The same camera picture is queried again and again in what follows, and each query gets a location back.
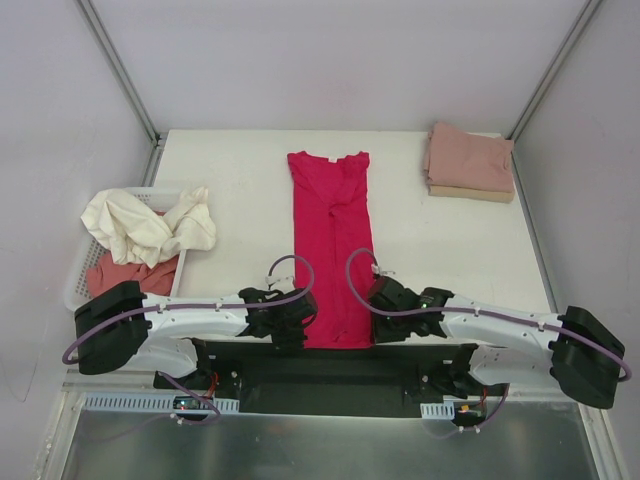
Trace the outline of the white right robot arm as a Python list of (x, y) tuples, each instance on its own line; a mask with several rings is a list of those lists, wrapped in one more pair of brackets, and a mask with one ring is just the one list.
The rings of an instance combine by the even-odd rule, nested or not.
[(450, 360), (431, 369), (427, 382), (444, 395), (466, 398), (482, 387), (557, 388), (589, 407), (613, 407), (628, 380), (623, 344), (588, 310), (563, 314), (500, 310), (449, 290), (415, 293), (379, 276), (366, 300), (376, 343), (411, 335), (460, 341)]

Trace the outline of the magenta t shirt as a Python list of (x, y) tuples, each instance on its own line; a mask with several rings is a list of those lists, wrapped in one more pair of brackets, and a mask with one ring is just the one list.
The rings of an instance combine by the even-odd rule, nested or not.
[(287, 155), (293, 181), (294, 253), (315, 273), (311, 293), (316, 319), (305, 328), (308, 349), (366, 349), (372, 345), (370, 312), (356, 299), (373, 284), (367, 258), (353, 259), (373, 248), (367, 205), (366, 152), (332, 161), (305, 151)]

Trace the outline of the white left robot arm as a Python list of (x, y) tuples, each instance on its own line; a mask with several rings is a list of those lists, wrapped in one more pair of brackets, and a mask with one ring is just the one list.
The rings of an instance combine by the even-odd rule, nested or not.
[(317, 314), (307, 288), (247, 287), (229, 296), (188, 299), (144, 293), (138, 282), (125, 281), (75, 311), (76, 340), (63, 362), (83, 375), (162, 372), (199, 389), (212, 369), (202, 342), (268, 338), (279, 348), (300, 348)]

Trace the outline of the cream white t shirt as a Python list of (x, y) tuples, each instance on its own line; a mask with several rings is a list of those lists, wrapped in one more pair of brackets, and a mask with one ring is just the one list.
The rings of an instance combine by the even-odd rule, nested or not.
[(167, 212), (159, 214), (133, 194), (109, 189), (91, 199), (81, 221), (115, 264), (153, 268), (185, 250), (209, 251), (215, 246), (217, 230), (208, 196), (205, 187), (184, 190)]

